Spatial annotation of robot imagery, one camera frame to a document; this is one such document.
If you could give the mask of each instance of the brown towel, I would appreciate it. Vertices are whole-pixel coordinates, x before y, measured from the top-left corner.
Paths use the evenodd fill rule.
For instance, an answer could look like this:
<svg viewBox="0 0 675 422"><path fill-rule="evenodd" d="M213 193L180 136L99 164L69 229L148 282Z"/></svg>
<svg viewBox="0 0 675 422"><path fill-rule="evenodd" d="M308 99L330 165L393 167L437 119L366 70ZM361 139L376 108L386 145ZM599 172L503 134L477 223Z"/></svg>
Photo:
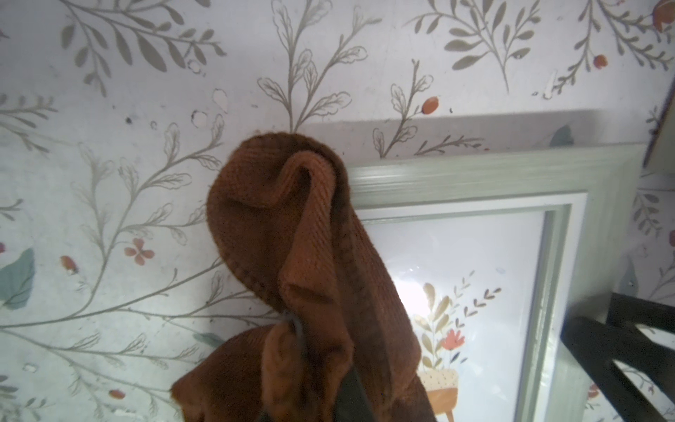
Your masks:
<svg viewBox="0 0 675 422"><path fill-rule="evenodd" d="M187 422L332 421L356 366L378 421L435 417L416 376L419 344L394 284L350 204L347 171L316 140L255 136L209 193L209 228L232 273L303 322L244 332L173 385Z"/></svg>

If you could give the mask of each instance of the rust-colored cloth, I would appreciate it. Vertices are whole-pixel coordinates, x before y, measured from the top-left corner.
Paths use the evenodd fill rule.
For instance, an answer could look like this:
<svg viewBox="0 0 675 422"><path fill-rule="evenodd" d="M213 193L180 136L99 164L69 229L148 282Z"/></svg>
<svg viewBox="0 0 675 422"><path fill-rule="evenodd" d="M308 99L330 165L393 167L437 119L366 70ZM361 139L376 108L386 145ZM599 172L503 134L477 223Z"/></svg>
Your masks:
<svg viewBox="0 0 675 422"><path fill-rule="evenodd" d="M255 136L209 193L207 220L232 273L276 311L302 321L251 329L177 381L187 422L333 421L355 365L376 420L435 421L416 375L419 344L394 284L350 204L347 171L297 134Z"/></svg>

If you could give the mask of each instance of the pink flower illustration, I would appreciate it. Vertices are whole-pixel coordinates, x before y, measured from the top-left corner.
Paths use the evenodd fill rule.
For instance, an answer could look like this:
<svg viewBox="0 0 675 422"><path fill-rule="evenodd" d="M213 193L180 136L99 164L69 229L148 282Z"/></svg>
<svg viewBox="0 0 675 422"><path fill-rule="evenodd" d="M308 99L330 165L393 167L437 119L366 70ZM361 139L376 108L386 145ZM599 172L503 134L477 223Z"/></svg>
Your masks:
<svg viewBox="0 0 675 422"><path fill-rule="evenodd" d="M446 350L453 350L464 344L464 337L460 330L455 334L455 330L451 329L448 336L443 340L442 346Z"/></svg>
<svg viewBox="0 0 675 422"><path fill-rule="evenodd" d="M155 256L153 251L143 249L143 245L145 244L143 239L135 238L133 242L136 248L124 248L124 254L128 257L136 257L134 261L137 264L145 265L146 259L152 259Z"/></svg>

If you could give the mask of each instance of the framed print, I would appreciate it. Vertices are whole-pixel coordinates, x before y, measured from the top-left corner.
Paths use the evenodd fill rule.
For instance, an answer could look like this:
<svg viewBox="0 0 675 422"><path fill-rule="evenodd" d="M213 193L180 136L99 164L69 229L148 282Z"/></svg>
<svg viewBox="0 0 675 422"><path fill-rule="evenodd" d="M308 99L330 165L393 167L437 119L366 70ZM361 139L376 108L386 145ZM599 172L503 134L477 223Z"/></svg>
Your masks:
<svg viewBox="0 0 675 422"><path fill-rule="evenodd" d="M438 421L580 420L565 318L602 318L644 148L352 167L352 201L408 311Z"/></svg>

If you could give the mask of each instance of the floral wallpaper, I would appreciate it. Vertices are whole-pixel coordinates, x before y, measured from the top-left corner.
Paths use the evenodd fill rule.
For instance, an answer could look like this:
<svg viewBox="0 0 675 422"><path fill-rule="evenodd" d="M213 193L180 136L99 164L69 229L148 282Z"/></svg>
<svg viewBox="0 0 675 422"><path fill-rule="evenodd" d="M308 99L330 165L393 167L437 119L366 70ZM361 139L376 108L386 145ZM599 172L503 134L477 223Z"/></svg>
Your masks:
<svg viewBox="0 0 675 422"><path fill-rule="evenodd" d="M242 139L302 132L347 163L648 142L674 75L672 0L0 0L0 11L11 422L179 419L171 382L276 318L227 272L204 224L209 184ZM675 305L675 180L643 174L629 224L617 289ZM464 341L459 326L435 332L432 366ZM618 420L592 386L584 420Z"/></svg>

